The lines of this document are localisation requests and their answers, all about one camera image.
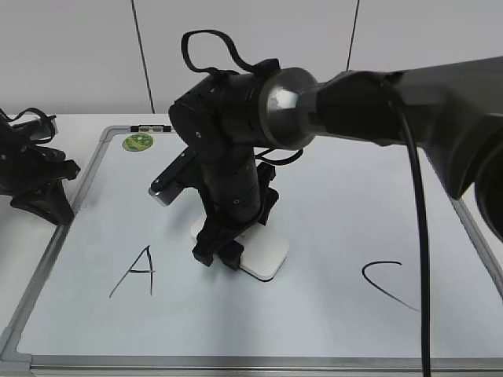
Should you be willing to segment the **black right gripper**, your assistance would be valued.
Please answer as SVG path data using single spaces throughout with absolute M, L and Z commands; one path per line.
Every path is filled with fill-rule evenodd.
M 178 135 L 193 150 L 202 184 L 204 209 L 226 225 L 250 221 L 266 225 L 279 193 L 270 187 L 276 167 L 255 163 L 254 149 L 269 147 L 259 130 L 255 106 L 265 81 L 280 69 L 278 59 L 251 66 L 246 74 L 214 67 L 169 108 Z M 206 218 L 196 236 L 194 258 L 210 266 L 217 255 L 232 270 L 240 268 L 242 246 L 238 229 Z

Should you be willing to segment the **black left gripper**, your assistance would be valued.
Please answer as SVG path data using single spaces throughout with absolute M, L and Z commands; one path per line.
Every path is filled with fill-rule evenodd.
M 10 206 L 54 225 L 75 217 L 60 180 L 77 178 L 80 167 L 48 144 L 57 134 L 54 115 L 26 108 L 15 117 L 1 112 L 1 194 Z

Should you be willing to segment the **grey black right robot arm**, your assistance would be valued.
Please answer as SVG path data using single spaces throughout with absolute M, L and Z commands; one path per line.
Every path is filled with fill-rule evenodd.
M 345 71 L 318 82 L 278 60 L 203 68 L 204 78 L 169 108 L 189 161 L 175 181 L 195 188 L 207 220 L 193 254 L 236 265 L 233 240 L 271 208 L 272 165 L 254 148 L 299 152 L 315 137 L 405 145 L 413 171 L 429 158 L 446 194 L 469 187 L 484 221 L 502 234 L 502 59 L 405 71 Z

